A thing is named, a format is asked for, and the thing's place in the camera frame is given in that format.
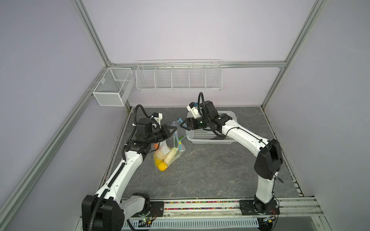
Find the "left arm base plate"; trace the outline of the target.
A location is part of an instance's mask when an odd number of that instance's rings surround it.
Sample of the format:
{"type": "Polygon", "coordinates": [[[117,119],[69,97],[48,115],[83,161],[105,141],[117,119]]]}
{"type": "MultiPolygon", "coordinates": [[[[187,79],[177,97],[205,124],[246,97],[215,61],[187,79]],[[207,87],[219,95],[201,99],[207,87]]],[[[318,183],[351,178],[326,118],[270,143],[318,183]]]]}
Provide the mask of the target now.
{"type": "Polygon", "coordinates": [[[143,211],[140,211],[132,216],[132,218],[144,217],[163,217],[164,201],[151,201],[149,206],[145,206],[143,211]]]}

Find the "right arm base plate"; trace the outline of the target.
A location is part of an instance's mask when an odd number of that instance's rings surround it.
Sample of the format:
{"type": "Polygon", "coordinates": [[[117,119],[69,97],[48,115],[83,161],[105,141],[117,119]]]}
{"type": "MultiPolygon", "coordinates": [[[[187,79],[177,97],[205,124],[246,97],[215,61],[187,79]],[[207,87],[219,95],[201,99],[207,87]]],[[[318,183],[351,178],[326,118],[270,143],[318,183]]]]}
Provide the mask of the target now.
{"type": "Polygon", "coordinates": [[[243,216],[247,215],[279,215],[280,209],[277,201],[271,199],[267,204],[254,199],[239,201],[240,210],[243,216]]]}

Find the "yellow lemon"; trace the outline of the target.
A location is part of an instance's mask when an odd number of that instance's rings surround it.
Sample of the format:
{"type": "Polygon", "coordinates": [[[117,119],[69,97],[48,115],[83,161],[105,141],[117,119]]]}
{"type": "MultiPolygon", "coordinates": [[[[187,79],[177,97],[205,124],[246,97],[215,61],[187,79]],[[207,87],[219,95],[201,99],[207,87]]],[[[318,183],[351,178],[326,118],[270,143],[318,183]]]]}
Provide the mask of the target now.
{"type": "Polygon", "coordinates": [[[160,162],[159,164],[158,164],[158,169],[160,170],[160,171],[165,171],[166,169],[168,168],[168,165],[165,163],[165,162],[160,162]]]}

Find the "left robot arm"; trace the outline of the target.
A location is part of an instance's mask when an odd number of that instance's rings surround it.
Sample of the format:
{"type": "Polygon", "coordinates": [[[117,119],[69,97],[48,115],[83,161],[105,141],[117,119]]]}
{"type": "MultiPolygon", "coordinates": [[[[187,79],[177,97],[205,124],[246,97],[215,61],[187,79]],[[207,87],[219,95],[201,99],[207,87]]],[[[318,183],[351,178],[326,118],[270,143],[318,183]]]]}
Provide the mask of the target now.
{"type": "Polygon", "coordinates": [[[84,231],[120,231],[131,217],[149,215],[152,211],[149,195],[134,193],[124,201],[122,195],[147,155],[156,152],[177,128],[163,124],[161,113],[145,113],[138,119],[136,113],[139,109],[143,106],[137,105],[134,109],[134,130],[122,148],[120,164],[94,195],[87,195],[82,201],[84,231]]]}

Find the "clear zip top bag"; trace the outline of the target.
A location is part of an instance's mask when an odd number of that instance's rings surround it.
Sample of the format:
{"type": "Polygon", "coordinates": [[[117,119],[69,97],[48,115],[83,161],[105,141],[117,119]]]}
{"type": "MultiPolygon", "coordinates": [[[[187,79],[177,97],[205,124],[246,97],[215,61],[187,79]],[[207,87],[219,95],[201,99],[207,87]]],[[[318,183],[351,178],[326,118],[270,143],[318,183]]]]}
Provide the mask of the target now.
{"type": "MultiPolygon", "coordinates": [[[[174,135],[171,136],[170,138],[168,138],[167,140],[161,142],[160,144],[156,144],[155,145],[155,152],[157,150],[162,150],[163,154],[165,154],[165,155],[170,151],[171,148],[174,148],[175,147],[177,149],[177,154],[175,155],[175,157],[173,159],[173,162],[176,161],[186,151],[186,148],[185,148],[183,139],[186,137],[187,131],[185,129],[183,129],[183,128],[180,127],[180,124],[182,122],[183,122],[183,120],[181,118],[178,119],[178,120],[176,120],[176,121],[174,121],[171,124],[172,126],[176,126],[177,127],[177,131],[174,133],[174,135]]],[[[158,164],[160,162],[163,162],[163,160],[158,160],[155,157],[155,152],[153,154],[154,164],[158,168],[158,164]]]]}

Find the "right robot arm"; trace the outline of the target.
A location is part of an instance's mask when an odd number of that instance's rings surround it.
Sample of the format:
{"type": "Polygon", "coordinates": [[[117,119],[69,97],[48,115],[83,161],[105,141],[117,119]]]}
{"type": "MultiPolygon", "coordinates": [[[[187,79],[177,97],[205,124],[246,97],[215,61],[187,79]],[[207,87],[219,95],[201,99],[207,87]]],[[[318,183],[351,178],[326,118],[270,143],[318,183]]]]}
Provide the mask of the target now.
{"type": "Polygon", "coordinates": [[[247,148],[255,157],[254,171],[258,175],[257,190],[252,208],[260,215],[278,208],[274,196],[275,182],[283,164],[281,145],[278,140],[268,140],[240,125],[231,116],[216,110],[213,102],[205,101],[202,92],[198,100],[187,106],[192,114],[180,127],[187,131],[208,130],[216,137],[229,137],[247,148]]]}

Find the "white radish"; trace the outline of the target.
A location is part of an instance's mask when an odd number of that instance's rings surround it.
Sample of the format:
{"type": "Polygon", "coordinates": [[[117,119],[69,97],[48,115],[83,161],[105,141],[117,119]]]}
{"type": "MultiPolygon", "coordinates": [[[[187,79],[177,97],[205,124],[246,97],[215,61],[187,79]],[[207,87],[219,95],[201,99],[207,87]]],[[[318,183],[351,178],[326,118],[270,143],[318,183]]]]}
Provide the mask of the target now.
{"type": "Polygon", "coordinates": [[[177,149],[175,147],[171,148],[170,151],[165,155],[165,158],[163,161],[169,166],[173,162],[173,159],[176,154],[177,154],[177,149]]]}

